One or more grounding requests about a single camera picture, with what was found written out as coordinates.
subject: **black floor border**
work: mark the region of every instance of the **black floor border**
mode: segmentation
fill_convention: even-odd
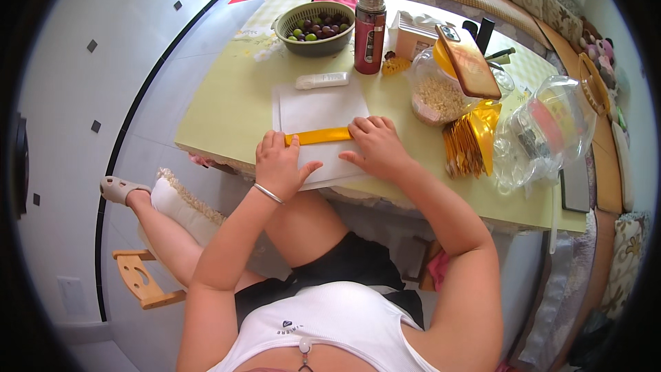
[[[204,13],[206,13],[211,8],[211,6],[216,4],[217,1],[218,0],[210,0],[209,3],[202,8],[201,11],[199,11],[195,16],[193,16],[193,19],[191,19],[188,22],[188,24],[186,24],[184,29],[182,29],[181,32],[179,32],[179,34],[177,35],[177,37],[175,37],[175,40],[172,41],[170,46],[168,46],[167,49],[165,49],[165,52],[159,57],[154,67],[151,69],[151,72],[149,73],[149,75],[147,75],[147,79],[145,79],[144,83],[140,87],[140,91],[138,91],[136,95],[136,99],[133,101],[131,107],[128,110],[128,113],[126,114],[124,123],[122,123],[122,128],[120,129],[119,135],[115,140],[115,145],[112,147],[111,159],[108,161],[108,168],[106,169],[107,176],[111,176],[113,171],[115,170],[115,164],[117,163],[117,156],[119,155],[120,149],[122,148],[122,143],[124,142],[126,131],[128,131],[128,127],[129,125],[131,125],[131,121],[133,120],[133,117],[136,114],[137,108],[140,106],[140,102],[142,102],[142,98],[147,93],[147,90],[149,89],[151,82],[156,77],[156,74],[159,72],[165,61],[168,59],[168,56],[170,56],[170,54],[172,53],[172,51],[175,50],[179,42],[181,42],[181,39],[183,39],[186,36],[188,31],[195,25],[195,23],[197,23],[198,20],[200,20],[201,17],[204,15]],[[106,199],[101,197],[101,199],[98,201],[98,213],[96,214],[94,266],[95,266],[95,275],[96,275],[96,298],[98,299],[98,311],[101,314],[102,322],[106,322],[108,320],[108,317],[106,316],[106,306],[103,302],[103,288],[102,288],[102,280],[101,280],[101,257],[102,257],[101,236],[103,235],[103,219],[104,219],[105,211],[106,211]]]

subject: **stack of paper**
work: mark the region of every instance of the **stack of paper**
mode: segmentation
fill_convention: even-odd
[[[346,127],[355,117],[368,117],[360,84],[351,79],[349,85],[297,90],[293,84],[273,87],[273,129],[285,134],[296,134],[317,129]],[[322,161],[324,166],[305,180],[301,190],[337,186],[344,182],[364,178],[357,166],[339,159],[343,151],[361,154],[355,141],[301,146],[298,166],[309,161]]]

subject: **stack of gold foil paper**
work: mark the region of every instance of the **stack of gold foil paper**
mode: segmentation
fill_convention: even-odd
[[[473,111],[443,129],[450,178],[472,174],[480,178],[493,171],[494,131],[500,117],[500,103],[483,100]]]

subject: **silver bracelet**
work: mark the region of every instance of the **silver bracelet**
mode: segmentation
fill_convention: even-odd
[[[276,200],[276,201],[279,202],[280,204],[284,204],[284,203],[285,203],[285,202],[282,201],[277,195],[273,194],[272,192],[270,192],[270,191],[267,190],[266,188],[260,186],[259,184],[255,183],[254,186],[255,186],[259,191],[261,191],[262,193],[268,195],[269,197],[271,197],[272,199]]]

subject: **red thermos bottle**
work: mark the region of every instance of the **red thermos bottle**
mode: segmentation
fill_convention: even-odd
[[[384,52],[384,0],[358,0],[354,67],[362,74],[375,74],[381,69]]]

